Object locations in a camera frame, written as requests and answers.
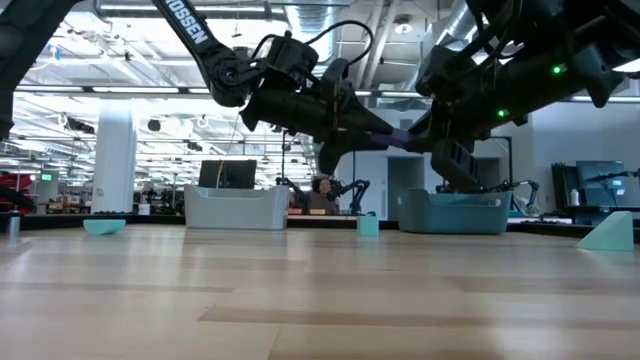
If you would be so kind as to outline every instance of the wooden table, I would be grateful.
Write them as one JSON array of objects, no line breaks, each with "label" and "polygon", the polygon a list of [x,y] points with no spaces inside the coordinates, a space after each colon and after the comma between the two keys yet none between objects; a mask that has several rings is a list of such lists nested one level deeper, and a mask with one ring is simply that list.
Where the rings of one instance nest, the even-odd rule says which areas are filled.
[{"label": "wooden table", "polygon": [[640,262],[574,239],[23,232],[3,360],[640,359]]}]

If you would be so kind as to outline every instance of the red object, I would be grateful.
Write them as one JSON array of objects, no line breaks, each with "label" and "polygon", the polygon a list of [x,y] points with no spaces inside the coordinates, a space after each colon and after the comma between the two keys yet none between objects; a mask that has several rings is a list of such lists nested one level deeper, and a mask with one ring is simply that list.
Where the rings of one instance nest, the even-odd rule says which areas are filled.
[{"label": "red object", "polygon": [[[4,186],[9,189],[16,190],[16,185],[18,185],[18,181],[20,183],[17,190],[23,193],[24,195],[28,196],[29,190],[27,190],[27,188],[33,183],[33,181],[31,181],[31,176],[27,174],[20,174],[19,180],[18,180],[18,174],[4,174],[0,176],[0,186]],[[15,206],[11,206],[10,204],[8,204],[9,202],[10,201],[7,199],[0,198],[0,212],[7,212],[15,209]],[[20,211],[23,214],[31,213],[31,211],[24,208],[18,208],[18,211]]]},{"label": "red object", "polygon": [[19,181],[20,186],[16,189],[16,185],[18,184],[18,174],[5,174],[0,176],[0,186],[4,186],[17,191],[25,190],[33,183],[33,181],[31,181],[31,176],[26,174],[20,174]]}]

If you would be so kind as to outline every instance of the desk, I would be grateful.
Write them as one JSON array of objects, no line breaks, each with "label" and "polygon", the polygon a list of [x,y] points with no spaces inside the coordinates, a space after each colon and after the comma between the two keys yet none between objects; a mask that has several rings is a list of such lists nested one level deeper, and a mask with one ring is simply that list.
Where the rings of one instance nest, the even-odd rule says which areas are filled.
[{"label": "desk", "polygon": [[565,211],[569,213],[574,224],[597,226],[614,211],[640,213],[640,206],[567,206]]},{"label": "desk", "polygon": [[357,216],[346,215],[289,215],[289,220],[323,220],[323,221],[355,221],[358,220]]}]

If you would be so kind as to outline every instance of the robotic arm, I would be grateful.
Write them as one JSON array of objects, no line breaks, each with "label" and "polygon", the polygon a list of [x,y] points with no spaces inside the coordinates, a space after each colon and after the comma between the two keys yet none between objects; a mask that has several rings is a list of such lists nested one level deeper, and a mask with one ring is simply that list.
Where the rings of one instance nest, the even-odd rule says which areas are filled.
[{"label": "robotic arm", "polygon": [[[489,191],[491,192],[505,192],[505,191],[513,191],[514,189],[523,186],[523,185],[529,185],[531,187],[531,193],[529,194],[529,200],[527,201],[527,204],[525,205],[525,210],[528,209],[529,207],[535,205],[536,199],[538,197],[538,190],[540,190],[540,184],[538,184],[537,182],[533,181],[533,180],[522,180],[522,181],[515,181],[515,182],[509,182],[507,180],[503,181],[500,185],[489,189]],[[511,199],[511,203],[515,206],[515,208],[520,211],[523,212],[522,209],[519,208],[518,204],[516,203],[515,199]]]},{"label": "robotic arm", "polygon": [[[431,164],[453,187],[481,190],[471,153],[475,140],[585,90],[603,107],[625,75],[616,67],[640,58],[640,3],[635,0],[467,0],[478,36],[462,51],[435,46],[416,91],[431,110],[405,148],[432,152]],[[482,17],[489,26],[484,28]],[[503,49],[513,42],[513,54]],[[471,56],[484,48],[476,64]]]},{"label": "robotic arm", "polygon": [[353,199],[351,200],[351,204],[349,204],[349,211],[351,212],[351,215],[358,215],[361,211],[360,203],[362,202],[362,197],[367,189],[369,189],[370,185],[371,182],[366,180],[356,180],[349,185],[342,185],[339,181],[332,180],[329,199],[332,200],[338,198],[355,189]]},{"label": "robotic arm", "polygon": [[289,180],[289,178],[281,177],[276,178],[276,185],[287,186],[288,188],[293,190],[293,193],[296,194],[296,207],[300,207],[304,215],[309,214],[309,199],[307,197],[307,194],[302,191],[302,189],[300,189],[298,185]]},{"label": "robotic arm", "polygon": [[[243,106],[251,95],[240,112],[249,130],[255,130],[262,120],[287,128],[291,135],[302,132],[313,136],[317,143],[328,144],[330,151],[321,157],[331,165],[321,171],[332,166],[330,173],[343,153],[387,148],[371,141],[369,134],[390,135],[393,128],[358,102],[355,89],[346,81],[347,60],[332,62],[321,79],[311,74],[318,54],[310,44],[338,24],[306,43],[293,39],[290,32],[267,35],[250,58],[242,58],[214,37],[188,0],[152,1],[196,59],[218,104]],[[346,24],[359,23],[345,21],[341,25]],[[256,58],[268,39],[273,40],[267,56]],[[351,146],[342,149],[342,141]]]}]

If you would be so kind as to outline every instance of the white pillar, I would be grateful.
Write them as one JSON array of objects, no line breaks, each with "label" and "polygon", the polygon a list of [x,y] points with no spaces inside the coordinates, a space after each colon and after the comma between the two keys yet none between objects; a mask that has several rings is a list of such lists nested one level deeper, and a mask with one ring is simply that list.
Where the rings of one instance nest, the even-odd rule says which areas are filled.
[{"label": "white pillar", "polygon": [[96,145],[91,212],[130,212],[138,122],[132,100],[102,100]]}]

